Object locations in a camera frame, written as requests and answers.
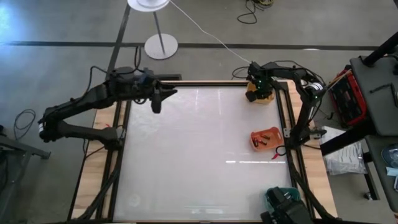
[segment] concrete floor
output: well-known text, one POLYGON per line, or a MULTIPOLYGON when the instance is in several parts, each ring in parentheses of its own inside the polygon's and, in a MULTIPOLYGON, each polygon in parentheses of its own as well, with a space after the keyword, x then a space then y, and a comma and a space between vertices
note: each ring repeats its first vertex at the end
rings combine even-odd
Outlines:
MULTIPOLYGON (((240 24, 245 13, 240 0, 175 0, 206 31, 229 44, 376 46, 397 31, 397 8, 392 0, 275 0, 272 8, 258 12, 256 25, 240 24)), ((123 18, 125 0, 0 0, 0 42, 64 41, 115 42, 123 18)), ((158 13, 162 32, 180 43, 213 43, 173 5, 158 13)), ((151 14, 131 10, 123 42, 144 42, 155 34, 151 14)), ((351 57, 366 51, 347 50, 244 50, 234 49, 248 60, 296 60, 331 80, 351 57)), ((0 124, 11 134, 15 115, 25 108, 44 109, 80 96, 92 65, 107 68, 113 47, 31 47, 0 44, 0 124)), ((121 48, 116 66, 132 65, 134 49, 121 48)), ((156 61, 142 56, 142 67, 155 73, 181 73, 185 80, 228 80, 233 69, 246 63, 226 49, 179 49, 170 59, 156 61)), ((92 85, 104 80, 96 73, 92 85)), ((325 98, 322 111, 332 111, 325 98)), ((95 112, 88 111, 69 122, 91 126, 95 112)), ((319 113, 316 124, 337 126, 319 113)), ((48 161, 33 158, 25 173, 15 218, 30 223, 65 220, 82 160, 81 140, 61 139, 44 144, 32 127, 22 142, 51 151, 48 161)), ((362 198, 366 184, 361 175, 330 177, 338 214, 345 220, 393 223, 382 189, 381 200, 362 198)))

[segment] wooden table frame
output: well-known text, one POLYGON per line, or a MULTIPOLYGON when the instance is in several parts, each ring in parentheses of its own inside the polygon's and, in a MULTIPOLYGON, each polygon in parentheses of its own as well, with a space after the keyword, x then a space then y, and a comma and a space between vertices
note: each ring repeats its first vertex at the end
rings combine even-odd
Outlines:
MULTIPOLYGON (((247 84, 247 81, 168 81, 167 83, 173 83, 177 86, 244 86, 247 84)), ((281 82, 281 85, 284 87, 284 90, 275 93, 280 111, 281 125, 283 128, 291 128, 299 116, 302 102, 295 89, 294 82, 281 82)), ((112 124, 113 126, 123 125, 124 128, 127 128, 130 108, 131 102, 122 102, 109 108, 98 110, 93 127, 102 129, 112 124)), ((307 145, 319 147, 318 141, 309 141, 307 145)), ((98 141, 90 142, 88 153, 95 151, 101 146, 102 144, 98 141)), ((86 210, 100 191, 103 182, 109 177, 109 173, 113 171, 116 161, 120 160, 119 162, 121 162, 122 156, 123 150, 119 152, 102 150, 83 161, 68 220, 79 217, 86 210)), ((303 180, 308 183, 319 202, 330 214, 336 216, 335 203, 331 194, 321 151, 302 146, 301 151, 288 150, 287 157, 294 160, 296 169, 299 170, 303 180)), ((291 181, 292 186, 297 187, 296 181, 292 178, 291 181)), ((98 213, 97 211, 92 218, 101 219, 107 217, 108 220, 113 219, 117 186, 118 178, 108 190, 103 206, 100 206, 102 212, 98 213)), ((308 204, 309 201, 304 197, 302 190, 301 194, 305 203, 308 204)), ((318 214, 313 212, 312 206, 309 207, 308 211, 314 217, 318 217, 318 214)))

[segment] lamp base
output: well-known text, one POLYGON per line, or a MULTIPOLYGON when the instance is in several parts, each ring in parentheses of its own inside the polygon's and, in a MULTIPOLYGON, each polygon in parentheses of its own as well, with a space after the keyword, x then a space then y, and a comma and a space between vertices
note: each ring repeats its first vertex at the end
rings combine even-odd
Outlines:
POLYGON ((163 60, 173 56, 178 49, 178 42, 172 36, 168 34, 161 34, 163 45, 164 45, 164 53, 162 50, 162 45, 160 44, 159 35, 153 35, 149 37, 147 42, 145 42, 145 53, 153 59, 163 60))

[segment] plastic bag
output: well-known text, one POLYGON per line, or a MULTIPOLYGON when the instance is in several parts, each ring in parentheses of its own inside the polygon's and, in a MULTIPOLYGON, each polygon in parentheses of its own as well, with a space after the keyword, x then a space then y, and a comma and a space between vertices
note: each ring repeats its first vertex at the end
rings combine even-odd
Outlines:
MULTIPOLYGON (((344 133, 342 130, 328 126, 324 126, 322 129, 327 130, 327 133, 322 136, 320 140, 321 144, 344 133)), ((367 173, 363 161, 363 152, 360 142, 356 142, 340 149, 339 151, 326 155, 323 157, 323 160, 325 161, 326 170, 330 175, 367 173)))

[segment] orange container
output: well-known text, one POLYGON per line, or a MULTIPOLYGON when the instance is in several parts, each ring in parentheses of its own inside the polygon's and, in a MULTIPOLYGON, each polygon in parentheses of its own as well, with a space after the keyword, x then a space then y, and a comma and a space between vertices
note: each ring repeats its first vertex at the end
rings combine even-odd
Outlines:
POLYGON ((280 134, 279 128, 272 127, 267 130, 252 132, 250 134, 250 144, 255 151, 263 151, 267 149, 275 149, 284 143, 282 135, 280 134), (257 139, 258 146, 256 147, 253 143, 253 139, 257 139))

